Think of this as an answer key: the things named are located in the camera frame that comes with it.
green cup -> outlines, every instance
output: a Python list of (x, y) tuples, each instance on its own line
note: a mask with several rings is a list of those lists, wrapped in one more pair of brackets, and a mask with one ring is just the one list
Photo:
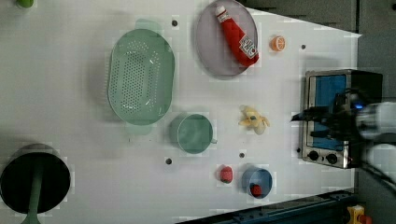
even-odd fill
[(171, 123), (171, 139), (190, 154), (201, 153), (211, 143), (218, 142), (213, 139), (213, 127), (209, 119), (199, 114), (180, 115), (174, 119)]
[(34, 0), (17, 0), (18, 5), (21, 7), (32, 7)]

green handle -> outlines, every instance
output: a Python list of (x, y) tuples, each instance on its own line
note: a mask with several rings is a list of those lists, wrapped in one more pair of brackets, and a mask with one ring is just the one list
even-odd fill
[(30, 193), (29, 212), (22, 224), (40, 224), (37, 218), (38, 204), (40, 203), (41, 184), (43, 182), (43, 165), (37, 159), (33, 170), (32, 190)]
[(31, 7), (34, 2), (34, 0), (17, 0), (18, 5), (21, 7)]

small orange object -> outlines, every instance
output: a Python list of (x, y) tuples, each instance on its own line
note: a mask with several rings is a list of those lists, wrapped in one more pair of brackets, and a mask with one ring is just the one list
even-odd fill
[(271, 41), (271, 49), (274, 51), (282, 51), (286, 47), (286, 40), (279, 35)]

ketchup bottle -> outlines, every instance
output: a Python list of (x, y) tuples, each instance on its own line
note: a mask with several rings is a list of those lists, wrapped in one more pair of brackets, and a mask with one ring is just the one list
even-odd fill
[(246, 67), (257, 62), (259, 60), (259, 52), (256, 46), (254, 46), (253, 41), (248, 38), (233, 18), (230, 17), (224, 6), (216, 9), (216, 16), (236, 60)]

white table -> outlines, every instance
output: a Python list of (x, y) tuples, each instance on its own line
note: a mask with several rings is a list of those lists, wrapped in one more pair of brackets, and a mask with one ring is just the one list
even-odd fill
[[(22, 146), (46, 143), (73, 174), (67, 202), (43, 223), (174, 223), (354, 187), (353, 170), (298, 158), (299, 126), (290, 117), (300, 110), (305, 71), (356, 68), (359, 36), (250, 10), (260, 62), (220, 80), (203, 69), (192, 42), (193, 22), (210, 2), (37, 0), (28, 10), (0, 2), (1, 163)], [(172, 107), (151, 134), (133, 136), (109, 107), (106, 79), (114, 44), (140, 18), (161, 24), (177, 69)], [(287, 38), (284, 52), (270, 52), (273, 35)], [(255, 105), (271, 128), (258, 136), (239, 127), (240, 105)], [(219, 142), (199, 156), (172, 146), (167, 126), (180, 112), (208, 116)], [(222, 164), (233, 167), (230, 185), (216, 179)], [(263, 200), (238, 188), (249, 164), (274, 177)], [(24, 218), (1, 208), (1, 223)]]

